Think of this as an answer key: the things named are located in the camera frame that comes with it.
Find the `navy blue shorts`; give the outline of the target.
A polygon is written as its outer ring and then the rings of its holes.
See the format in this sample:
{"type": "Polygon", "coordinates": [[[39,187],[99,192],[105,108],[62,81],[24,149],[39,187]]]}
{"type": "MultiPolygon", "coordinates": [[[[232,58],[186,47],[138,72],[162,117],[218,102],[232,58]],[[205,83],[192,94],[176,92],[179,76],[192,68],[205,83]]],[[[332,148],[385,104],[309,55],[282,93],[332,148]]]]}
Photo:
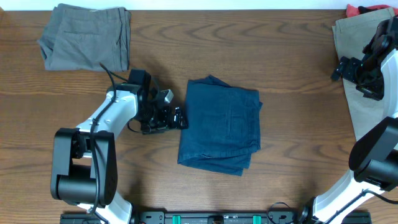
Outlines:
{"type": "Polygon", "coordinates": [[[187,84],[178,150],[180,165],[241,176],[261,148],[257,90],[231,86],[209,75],[187,84]]]}

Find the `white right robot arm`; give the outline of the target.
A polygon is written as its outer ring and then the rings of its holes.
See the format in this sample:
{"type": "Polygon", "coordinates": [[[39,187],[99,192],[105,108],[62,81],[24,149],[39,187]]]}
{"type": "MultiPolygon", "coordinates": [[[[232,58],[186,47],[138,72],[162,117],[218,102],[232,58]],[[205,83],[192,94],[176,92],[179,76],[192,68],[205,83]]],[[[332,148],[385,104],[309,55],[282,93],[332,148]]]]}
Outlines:
{"type": "Polygon", "coordinates": [[[379,23],[363,49],[364,57],[341,57],[331,79],[354,83],[367,98],[384,103],[381,121],[359,139],[349,155],[349,169],[327,192],[309,201],[298,223],[370,223],[354,209],[397,187],[397,17],[379,23]]]}

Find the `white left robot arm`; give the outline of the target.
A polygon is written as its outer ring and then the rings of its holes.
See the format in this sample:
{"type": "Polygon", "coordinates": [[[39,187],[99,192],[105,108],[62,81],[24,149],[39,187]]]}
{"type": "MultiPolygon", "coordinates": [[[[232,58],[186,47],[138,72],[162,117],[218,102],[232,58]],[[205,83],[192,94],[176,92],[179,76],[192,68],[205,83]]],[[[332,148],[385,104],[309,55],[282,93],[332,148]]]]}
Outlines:
{"type": "Polygon", "coordinates": [[[60,216],[60,223],[139,223],[133,204],[117,191],[115,142],[132,120],[141,134],[186,129],[174,94],[161,90],[145,70],[132,69],[122,83],[112,82],[99,108],[75,128],[60,128],[54,137],[50,192],[54,199],[84,213],[60,216]]]}

